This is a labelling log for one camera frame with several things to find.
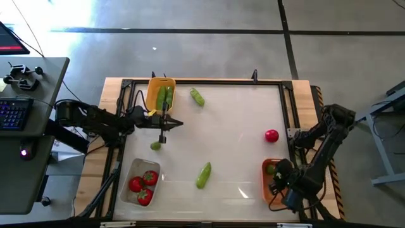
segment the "keyboard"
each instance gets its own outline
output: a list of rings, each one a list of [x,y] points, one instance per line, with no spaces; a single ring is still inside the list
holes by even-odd
[[[24,130],[33,102],[30,98],[0,98],[0,130]]]

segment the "green pickle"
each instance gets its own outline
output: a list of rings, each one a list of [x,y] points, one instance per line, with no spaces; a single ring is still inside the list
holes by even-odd
[[[190,94],[191,94],[191,96],[194,98],[194,101],[196,101],[196,103],[197,103],[199,106],[201,106],[201,107],[204,106],[205,100],[204,100],[204,98],[200,95],[200,93],[197,91],[197,89],[191,88]]]
[[[161,111],[163,109],[163,102],[166,99],[166,87],[161,86],[159,88],[158,97],[156,98],[156,110]]]
[[[169,108],[171,108],[171,105],[173,104],[173,87],[171,86],[167,87],[166,103],[168,104]]]
[[[209,178],[209,175],[211,174],[211,163],[208,162],[205,164],[205,166],[202,168],[201,173],[198,175],[197,180],[196,180],[196,186],[199,189],[203,189],[205,186],[205,183],[207,183],[207,180]]]

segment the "green lime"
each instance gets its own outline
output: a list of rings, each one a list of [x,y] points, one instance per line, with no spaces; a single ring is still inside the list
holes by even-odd
[[[159,150],[160,147],[161,147],[160,142],[154,142],[151,144],[151,149],[153,149],[153,150]]]
[[[273,174],[274,174],[274,166],[273,166],[272,164],[267,165],[267,167],[266,167],[266,173],[267,173],[268,175],[273,175]]]

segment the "wooden table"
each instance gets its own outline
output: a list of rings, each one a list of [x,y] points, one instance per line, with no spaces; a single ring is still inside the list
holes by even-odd
[[[120,94],[121,82],[123,79],[145,79],[145,78],[106,78],[103,88],[103,93],[101,94],[101,99],[99,107],[102,109],[107,109],[111,113],[116,111],[116,100]],[[204,79],[187,79],[187,80],[204,80]],[[296,99],[296,106],[299,116],[299,122],[301,128],[307,130],[313,125],[318,123],[318,119],[315,112],[315,106],[313,102],[313,97],[311,93],[311,88],[309,81],[307,80],[293,80],[294,96]],[[288,93],[285,93],[286,100],[288,100]],[[290,104],[287,102],[287,109],[289,111],[289,120],[291,126],[294,126],[294,121],[292,118],[292,112],[290,110]],[[102,139],[98,139],[93,142],[89,150],[103,145]],[[93,153],[89,154],[85,159],[85,164],[82,171],[82,177],[77,190],[75,209],[77,213],[80,213],[84,208],[90,203],[93,197],[98,192],[101,186],[101,179],[103,176],[104,165],[107,156],[107,148],[101,148]],[[114,162],[116,160],[116,154],[118,150],[115,151],[113,157],[113,164],[111,169],[114,167]],[[307,159],[310,161],[311,157],[314,155],[313,152],[308,154]],[[105,215],[108,209],[109,199],[111,197],[111,187],[107,191],[104,199],[103,212]],[[335,198],[335,190],[333,188],[332,179],[327,169],[327,193],[322,201],[323,205],[329,210],[329,212],[337,218],[340,218],[339,207]]]

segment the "gray floor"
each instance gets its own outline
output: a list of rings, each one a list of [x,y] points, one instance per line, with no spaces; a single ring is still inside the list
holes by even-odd
[[[148,77],[152,70],[171,77],[248,78],[257,68],[262,79],[291,79],[283,35],[49,32],[52,27],[278,30],[277,0],[15,2],[44,54],[71,59],[65,82],[88,103],[98,103],[105,77]],[[390,0],[284,0],[284,6],[291,30],[405,30],[405,10]],[[0,20],[16,24],[15,32],[37,47],[11,1],[1,1]],[[292,35],[291,41],[299,78],[320,86],[326,104],[361,111],[404,80],[405,36]],[[59,98],[65,97],[71,95],[62,89]],[[377,127],[389,136],[400,124],[397,118]],[[405,171],[405,155],[394,155],[403,137],[401,132],[385,141],[397,172]],[[405,227],[405,182],[371,186],[370,179],[385,170],[366,125],[350,133],[335,160],[348,221]],[[62,174],[66,167],[71,166],[49,172]],[[80,173],[80,165],[73,167],[66,173]],[[35,205],[25,216],[0,216],[0,223],[69,217],[78,176],[51,180],[46,194],[54,199],[52,207]]]

